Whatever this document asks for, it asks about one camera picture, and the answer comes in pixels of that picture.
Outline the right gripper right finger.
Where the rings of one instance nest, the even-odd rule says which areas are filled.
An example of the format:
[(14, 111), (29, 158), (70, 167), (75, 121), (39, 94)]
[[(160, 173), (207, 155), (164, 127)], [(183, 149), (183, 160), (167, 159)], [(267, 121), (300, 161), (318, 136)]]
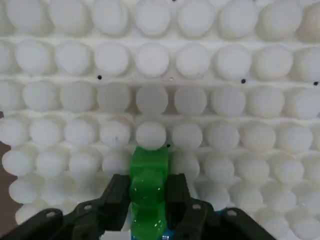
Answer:
[(216, 212), (191, 197), (184, 174), (167, 177), (167, 227), (174, 240), (273, 240), (274, 237), (243, 210)]

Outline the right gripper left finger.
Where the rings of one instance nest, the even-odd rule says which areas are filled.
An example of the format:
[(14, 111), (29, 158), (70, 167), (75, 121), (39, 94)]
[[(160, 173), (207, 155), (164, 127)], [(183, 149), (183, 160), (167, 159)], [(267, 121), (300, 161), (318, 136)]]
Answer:
[(81, 202), (67, 215), (58, 208), (38, 212), (3, 240), (98, 240), (105, 231), (120, 231), (130, 205), (128, 175), (115, 174), (101, 197)]

